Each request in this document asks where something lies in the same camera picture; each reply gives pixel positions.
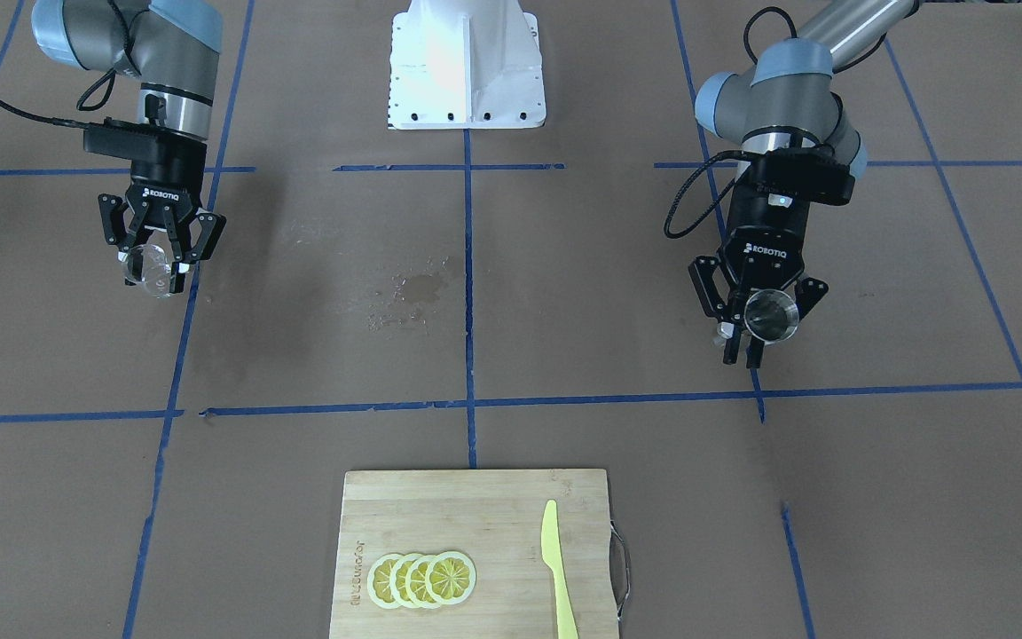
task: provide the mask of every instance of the brown paper floor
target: brown paper floor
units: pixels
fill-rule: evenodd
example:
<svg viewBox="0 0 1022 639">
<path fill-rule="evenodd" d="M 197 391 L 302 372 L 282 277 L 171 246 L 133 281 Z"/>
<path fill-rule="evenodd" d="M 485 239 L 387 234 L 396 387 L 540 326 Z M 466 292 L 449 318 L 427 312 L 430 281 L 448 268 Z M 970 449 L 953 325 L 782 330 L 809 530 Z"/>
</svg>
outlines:
<svg viewBox="0 0 1022 639">
<path fill-rule="evenodd" d="M 326 636 L 344 472 L 469 466 L 608 469 L 622 636 L 1022 638 L 1022 4 L 929 5 L 837 78 L 871 167 L 751 376 L 685 271 L 716 224 L 661 222 L 763 3 L 523 0 L 548 124 L 471 134 L 386 130 L 407 0 L 214 3 L 230 224 L 191 295 L 121 286 L 121 162 L 0 110 L 0 639 Z M 1 96 L 71 113 L 93 76 L 32 4 Z"/>
</svg>

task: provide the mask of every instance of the robotic arm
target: robotic arm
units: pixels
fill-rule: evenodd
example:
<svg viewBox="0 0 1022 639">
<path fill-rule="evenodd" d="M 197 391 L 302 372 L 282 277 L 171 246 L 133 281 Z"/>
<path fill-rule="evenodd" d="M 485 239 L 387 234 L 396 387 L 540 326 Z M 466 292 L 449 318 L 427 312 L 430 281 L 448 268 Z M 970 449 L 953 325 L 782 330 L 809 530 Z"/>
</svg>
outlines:
<svg viewBox="0 0 1022 639">
<path fill-rule="evenodd" d="M 758 368 L 763 348 L 790 338 L 827 294 L 826 282 L 803 276 L 810 203 L 846 206 L 867 165 L 863 138 L 849 125 L 841 98 L 831 93 L 831 80 L 863 60 L 861 52 L 881 44 L 885 32 L 920 5 L 835 0 L 797 34 L 788 17 L 790 40 L 772 45 L 746 73 L 717 73 L 699 90 L 697 122 L 742 145 L 706 163 L 739 161 L 730 185 L 728 234 L 715 256 L 701 256 L 689 267 L 705 315 L 716 320 L 725 339 L 725 364 L 736 363 L 746 338 L 747 367 Z M 670 233 L 668 222 L 665 233 L 684 234 Z M 715 286 L 717 268 L 727 300 Z"/>
<path fill-rule="evenodd" d="M 46 56 L 104 72 L 78 100 L 79 110 L 101 108 L 114 78 L 125 76 L 141 82 L 138 122 L 106 118 L 90 125 L 40 117 L 1 98 L 0 106 L 44 125 L 81 129 L 90 153 L 131 162 L 125 195 L 97 195 L 104 239 L 118 247 L 131 286 L 146 278 L 147 239 L 156 231 L 167 234 L 171 265 L 159 249 L 153 256 L 166 271 L 159 296 L 181 292 L 186 273 L 212 257 L 226 224 L 223 216 L 204 211 L 199 198 L 223 17 L 204 0 L 37 0 L 31 19 Z M 84 105 L 105 82 L 101 101 Z"/>
</svg>

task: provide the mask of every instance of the metal handle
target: metal handle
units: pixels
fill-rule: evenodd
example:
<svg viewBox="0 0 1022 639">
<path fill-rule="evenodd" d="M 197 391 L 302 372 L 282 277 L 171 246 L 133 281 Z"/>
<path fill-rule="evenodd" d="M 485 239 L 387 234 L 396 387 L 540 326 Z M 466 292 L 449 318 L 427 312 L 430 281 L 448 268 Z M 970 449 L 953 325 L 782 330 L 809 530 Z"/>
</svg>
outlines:
<svg viewBox="0 0 1022 639">
<path fill-rule="evenodd" d="M 623 537 L 621 537 L 621 534 L 617 533 L 617 527 L 616 527 L 616 524 L 613 523 L 613 521 L 611 519 L 611 521 L 609 521 L 609 546 L 611 546 L 611 549 L 612 549 L 612 546 L 613 546 L 613 540 L 614 539 L 617 540 L 617 545 L 619 545 L 621 547 L 621 558 L 622 558 L 622 561 L 624 561 L 624 570 L 623 570 L 623 574 L 624 574 L 624 577 L 625 577 L 625 583 L 624 583 L 625 589 L 621 593 L 621 599 L 620 600 L 616 599 L 616 589 L 614 588 L 614 602 L 617 603 L 617 623 L 621 623 L 621 618 L 622 618 L 622 614 L 624 613 L 625 602 L 629 601 L 630 591 L 632 591 L 632 590 L 630 590 L 630 584 L 632 582 L 630 581 L 630 574 L 629 574 L 629 545 L 628 545 L 628 543 L 625 543 L 625 539 Z M 612 569 L 609 570 L 609 583 L 611 583 L 611 585 L 613 583 L 613 570 Z"/>
</svg>

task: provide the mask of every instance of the wooden cutting board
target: wooden cutting board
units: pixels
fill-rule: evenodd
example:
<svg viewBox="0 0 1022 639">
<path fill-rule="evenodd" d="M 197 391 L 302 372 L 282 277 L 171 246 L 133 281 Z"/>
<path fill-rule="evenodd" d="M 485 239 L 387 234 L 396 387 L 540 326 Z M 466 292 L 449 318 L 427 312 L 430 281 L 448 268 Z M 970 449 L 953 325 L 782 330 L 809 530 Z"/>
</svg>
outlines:
<svg viewBox="0 0 1022 639">
<path fill-rule="evenodd" d="M 616 639 L 603 469 L 346 473 L 330 638 L 557 639 L 555 585 L 541 545 L 548 499 L 559 506 L 579 639 Z M 446 550 L 475 562 L 465 602 L 388 610 L 369 599 L 369 567 L 381 555 Z"/>
</svg>

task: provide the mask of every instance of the robotiq logo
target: robotiq logo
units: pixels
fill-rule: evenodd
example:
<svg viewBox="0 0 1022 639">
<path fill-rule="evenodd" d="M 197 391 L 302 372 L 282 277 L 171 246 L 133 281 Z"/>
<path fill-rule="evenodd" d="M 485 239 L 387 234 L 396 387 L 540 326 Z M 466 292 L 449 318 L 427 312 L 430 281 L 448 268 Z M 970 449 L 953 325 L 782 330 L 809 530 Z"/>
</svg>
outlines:
<svg viewBox="0 0 1022 639">
<path fill-rule="evenodd" d="M 748 243 L 743 247 L 744 253 L 758 253 L 762 255 L 770 255 L 772 258 L 782 258 L 787 259 L 787 252 L 782 252 L 779 249 L 770 249 L 769 247 L 757 246 L 753 243 Z"/>
<path fill-rule="evenodd" d="M 149 197 L 149 195 L 152 195 L 155 198 L 169 198 L 169 199 L 173 199 L 173 201 L 176 201 L 176 202 L 179 201 L 179 195 L 178 194 L 176 194 L 176 193 L 165 193 L 164 191 L 157 191 L 157 190 L 154 190 L 154 189 L 144 189 L 144 194 L 141 195 L 141 197 L 142 198 L 146 198 L 146 197 Z"/>
</svg>

